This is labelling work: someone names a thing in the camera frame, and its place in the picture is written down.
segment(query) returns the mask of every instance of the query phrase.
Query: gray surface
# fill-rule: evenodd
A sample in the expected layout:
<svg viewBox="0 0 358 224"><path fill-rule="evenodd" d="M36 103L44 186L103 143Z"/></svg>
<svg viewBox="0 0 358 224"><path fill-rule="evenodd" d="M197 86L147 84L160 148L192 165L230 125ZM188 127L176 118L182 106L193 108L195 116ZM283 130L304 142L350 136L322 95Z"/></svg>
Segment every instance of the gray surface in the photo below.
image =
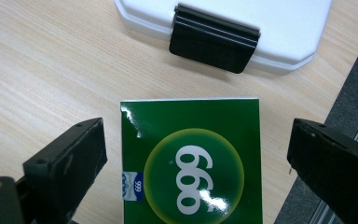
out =
<svg viewBox="0 0 358 224"><path fill-rule="evenodd" d="M351 138L354 138L358 132L358 58L326 119L325 125ZM275 223L309 223L319 202L320 199L298 177Z"/></svg>

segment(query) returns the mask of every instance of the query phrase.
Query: product box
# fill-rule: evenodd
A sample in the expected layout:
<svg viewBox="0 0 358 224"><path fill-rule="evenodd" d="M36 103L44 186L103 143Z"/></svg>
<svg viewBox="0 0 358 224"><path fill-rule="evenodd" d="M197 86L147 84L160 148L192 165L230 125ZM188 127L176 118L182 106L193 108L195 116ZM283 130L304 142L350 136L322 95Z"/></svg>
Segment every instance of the product box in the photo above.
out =
<svg viewBox="0 0 358 224"><path fill-rule="evenodd" d="M256 98L121 102L125 223L263 222Z"/></svg>

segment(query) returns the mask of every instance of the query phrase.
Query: white lid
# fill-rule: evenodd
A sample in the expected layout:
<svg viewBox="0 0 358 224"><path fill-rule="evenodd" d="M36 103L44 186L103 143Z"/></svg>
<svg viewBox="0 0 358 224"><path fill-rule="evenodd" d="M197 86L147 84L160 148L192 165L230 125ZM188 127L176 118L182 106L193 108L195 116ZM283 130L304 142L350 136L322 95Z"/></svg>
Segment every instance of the white lid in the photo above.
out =
<svg viewBox="0 0 358 224"><path fill-rule="evenodd" d="M249 66L287 74L308 63L319 44L331 0L115 0L124 23L170 41L175 8L195 9L260 30Z"/></svg>

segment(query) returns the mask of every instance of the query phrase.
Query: green box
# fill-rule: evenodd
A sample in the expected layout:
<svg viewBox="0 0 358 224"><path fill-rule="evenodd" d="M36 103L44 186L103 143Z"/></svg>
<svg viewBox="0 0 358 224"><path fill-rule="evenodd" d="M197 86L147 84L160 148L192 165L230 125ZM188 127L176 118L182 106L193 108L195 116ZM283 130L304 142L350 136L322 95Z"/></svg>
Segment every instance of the green box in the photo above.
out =
<svg viewBox="0 0 358 224"><path fill-rule="evenodd" d="M125 223L262 223L256 98L121 102Z"/></svg>

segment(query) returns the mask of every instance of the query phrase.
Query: light wood surface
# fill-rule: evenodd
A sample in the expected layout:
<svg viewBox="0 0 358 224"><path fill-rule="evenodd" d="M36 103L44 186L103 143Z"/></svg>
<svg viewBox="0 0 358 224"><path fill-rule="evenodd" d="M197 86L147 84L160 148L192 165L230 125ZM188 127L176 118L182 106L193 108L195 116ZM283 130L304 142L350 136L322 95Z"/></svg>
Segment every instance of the light wood surface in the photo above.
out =
<svg viewBox="0 0 358 224"><path fill-rule="evenodd" d="M285 158L293 119L324 122L358 56L358 1L333 1L313 61L287 76L231 74L168 46L128 30L112 0L0 1L0 175L20 178L22 163L69 127L103 117L109 161L74 220L122 223L121 100L258 96L273 223L296 179Z"/></svg>

